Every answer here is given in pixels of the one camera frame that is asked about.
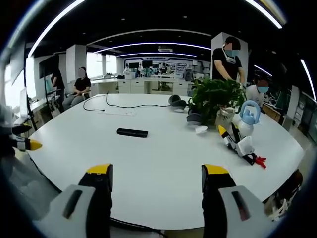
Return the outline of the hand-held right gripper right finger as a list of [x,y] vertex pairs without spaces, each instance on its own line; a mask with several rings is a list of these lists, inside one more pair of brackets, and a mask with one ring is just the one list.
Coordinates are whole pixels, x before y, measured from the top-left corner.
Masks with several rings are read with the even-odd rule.
[[205,238],[267,238],[277,226],[264,204],[221,166],[202,165],[202,193]]

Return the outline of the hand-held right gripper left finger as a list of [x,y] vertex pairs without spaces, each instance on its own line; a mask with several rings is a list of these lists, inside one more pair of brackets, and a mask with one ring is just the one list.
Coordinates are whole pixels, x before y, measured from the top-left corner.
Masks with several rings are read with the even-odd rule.
[[34,221],[47,238],[108,238],[112,208],[113,165],[89,168],[78,185],[70,185]]

